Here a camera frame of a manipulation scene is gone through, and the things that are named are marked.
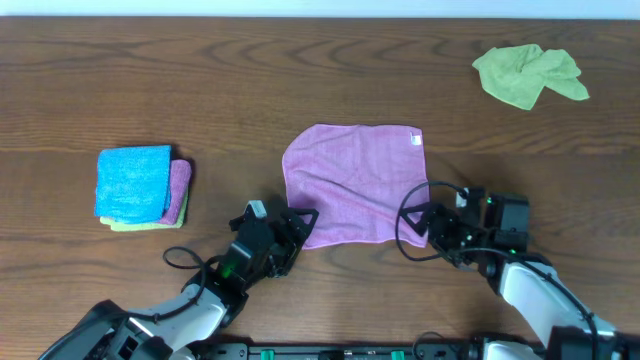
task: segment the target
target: black cable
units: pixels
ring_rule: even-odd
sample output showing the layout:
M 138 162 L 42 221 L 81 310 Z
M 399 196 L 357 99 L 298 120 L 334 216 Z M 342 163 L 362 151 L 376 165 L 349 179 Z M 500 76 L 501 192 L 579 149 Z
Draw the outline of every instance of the black cable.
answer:
M 174 250 L 180 250 L 180 251 L 184 251 L 187 254 L 191 255 L 191 257 L 193 258 L 193 260 L 196 262 L 197 265 L 178 265 L 175 263 L 172 263 L 171 261 L 169 261 L 167 259 L 167 254 L 171 251 Z M 165 261 L 165 263 L 167 263 L 167 265 L 177 268 L 177 269 L 200 269 L 200 272 L 202 274 L 202 276 L 200 277 L 200 288 L 198 289 L 198 292 L 196 293 L 196 295 L 189 299 L 188 302 L 186 302 L 184 305 L 169 311 L 167 313 L 164 314 L 153 314 L 153 315 L 148 315 L 148 314 L 139 314 L 139 313 L 135 313 L 135 312 L 129 312 L 129 311 L 123 311 L 123 312 L 118 312 L 118 313 L 112 313 L 112 314 L 108 314 L 108 315 L 104 315 L 104 316 L 100 316 L 97 317 L 95 319 L 86 321 L 78 326 L 76 326 L 75 328 L 73 328 L 71 331 L 69 331 L 68 333 L 66 333 L 63 337 L 61 337 L 60 339 L 58 339 L 58 341 L 56 341 L 55 343 L 53 343 L 53 345 L 51 345 L 42 355 L 40 355 L 40 357 L 38 358 L 39 360 L 46 360 L 46 359 L 51 359 L 53 358 L 53 356 L 55 355 L 56 352 L 58 352 L 58 350 L 60 349 L 60 347 L 62 345 L 64 345 L 64 343 L 70 341 L 71 339 L 73 339 L 74 337 L 76 337 L 81 331 L 99 323 L 102 321 L 116 321 L 116 320 L 120 320 L 120 318 L 135 318 L 135 319 L 140 319 L 140 320 L 146 320 L 146 321 L 153 321 L 154 323 L 157 323 L 158 321 L 162 321 L 162 320 L 166 320 L 168 318 L 171 318 L 173 316 L 176 316 L 178 314 L 180 314 L 181 312 L 187 310 L 188 308 L 190 308 L 191 306 L 193 306 L 195 303 L 198 302 L 198 299 L 200 298 L 200 296 L 202 296 L 202 292 L 205 289 L 205 284 L 207 281 L 207 269 L 206 266 L 207 264 L 212 265 L 215 262 L 217 262 L 219 260 L 218 257 L 213 257 L 211 258 L 207 263 L 205 263 L 204 261 L 202 261 L 202 258 L 200 258 L 200 256 L 198 256 L 198 254 L 196 254 L 193 250 L 188 249 L 186 247 L 183 246 L 173 246 L 168 248 L 167 250 L 164 251 L 164 253 L 162 254 L 162 259 Z
M 501 250 L 497 250 L 497 249 L 492 249 L 492 248 L 468 248 L 468 249 L 462 249 L 462 250 L 458 250 L 455 253 L 456 254 L 464 254 L 464 253 L 473 253 L 473 252 L 485 252 L 485 253 L 493 253 L 493 254 L 497 254 L 502 256 L 503 258 L 512 261 L 512 262 L 516 262 L 524 267 L 526 267 L 527 269 L 531 270 L 533 273 L 535 273 L 536 275 L 540 276 L 542 279 L 544 279 L 545 281 L 547 281 L 549 284 L 553 285 L 556 289 L 558 289 L 580 312 L 580 314 L 582 315 L 582 317 L 587 321 L 587 325 L 589 325 L 589 330 L 591 331 L 591 351 L 592 351 L 592 356 L 591 358 L 593 360 L 596 360 L 598 358 L 598 330 L 596 328 L 596 324 L 593 321 L 593 313 L 587 311 L 587 309 L 584 308 L 584 306 L 582 305 L 582 303 L 580 303 L 580 300 L 578 300 L 569 290 L 567 290 L 567 288 L 565 288 L 564 286 L 562 286 L 559 282 L 557 282 L 552 276 L 551 274 L 546 274 L 544 273 L 542 270 L 538 269 L 537 267 L 529 264 L 528 262 L 524 261 L 523 259 L 521 259 L 518 256 L 512 255 L 508 252 L 505 251 L 501 251 Z
M 438 332 L 435 332 L 435 331 L 423 332 L 422 334 L 420 334 L 420 336 L 416 338 L 416 341 L 414 341 L 413 345 L 411 346 L 411 352 L 413 353 L 413 357 L 416 360 L 424 360 L 424 357 L 418 354 L 418 345 L 420 345 L 420 340 L 424 339 L 427 336 L 436 336 L 436 337 L 439 337 L 440 339 L 446 340 L 446 338 L 440 335 L 440 333 Z M 454 354 L 457 354 L 458 351 L 460 351 L 460 349 L 454 348 L 453 345 L 451 344 L 447 344 L 447 345 L 449 346 L 449 349 L 453 351 Z
M 435 259 L 439 259 L 442 257 L 442 255 L 440 254 L 435 254 L 435 255 L 429 255 L 429 256 L 424 256 L 424 257 L 413 257 L 411 255 L 409 255 L 407 253 L 407 251 L 404 249 L 404 247 L 402 247 L 402 242 L 400 241 L 400 217 L 401 217 L 401 212 L 402 210 L 404 210 L 404 206 L 407 204 L 407 201 L 409 200 L 409 198 L 411 197 L 411 195 L 413 195 L 416 191 L 425 188 L 427 186 L 448 186 L 450 188 L 452 188 L 453 190 L 455 190 L 458 194 L 460 194 L 460 196 L 465 197 L 467 195 L 467 192 L 456 185 L 453 185 L 451 183 L 448 183 L 446 181 L 427 181 L 427 182 L 423 182 L 422 184 L 414 187 L 413 189 L 411 189 L 407 195 L 404 197 L 404 199 L 402 199 L 402 202 L 400 203 L 400 208 L 398 209 L 398 215 L 396 216 L 396 227 L 395 227 L 395 235 L 396 235 L 396 245 L 398 246 L 398 249 L 400 250 L 400 252 L 402 253 L 402 255 L 404 255 L 404 257 L 406 257 L 407 259 L 411 260 L 411 261 L 429 261 L 429 260 L 435 260 Z

